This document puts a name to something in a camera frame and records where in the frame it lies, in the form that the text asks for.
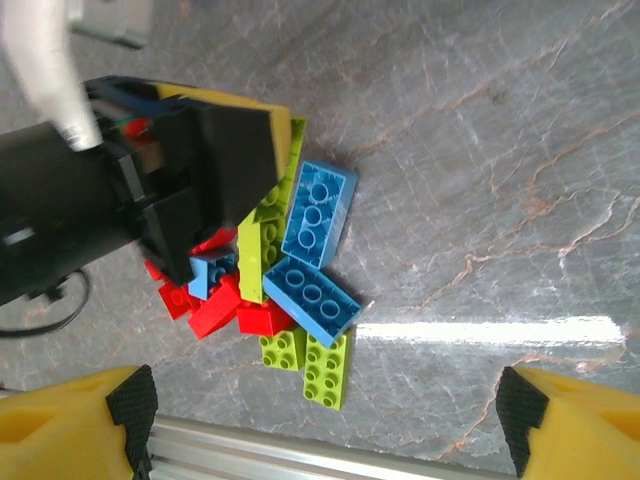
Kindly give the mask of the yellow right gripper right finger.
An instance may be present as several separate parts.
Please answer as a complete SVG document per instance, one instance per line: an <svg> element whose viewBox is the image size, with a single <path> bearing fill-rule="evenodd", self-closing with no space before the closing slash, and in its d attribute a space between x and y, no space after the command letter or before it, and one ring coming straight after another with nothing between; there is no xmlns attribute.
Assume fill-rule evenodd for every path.
<svg viewBox="0 0 640 480"><path fill-rule="evenodd" d="M639 397L529 367L506 367L496 411L520 479L637 479Z"/></svg>

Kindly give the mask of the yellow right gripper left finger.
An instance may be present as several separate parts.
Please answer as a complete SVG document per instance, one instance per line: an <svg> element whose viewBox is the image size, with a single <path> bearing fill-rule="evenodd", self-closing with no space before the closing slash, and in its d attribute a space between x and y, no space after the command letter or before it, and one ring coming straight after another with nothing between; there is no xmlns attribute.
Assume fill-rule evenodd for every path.
<svg viewBox="0 0 640 480"><path fill-rule="evenodd" d="M1 400L3 479L147 479L158 395L147 365Z"/></svg>

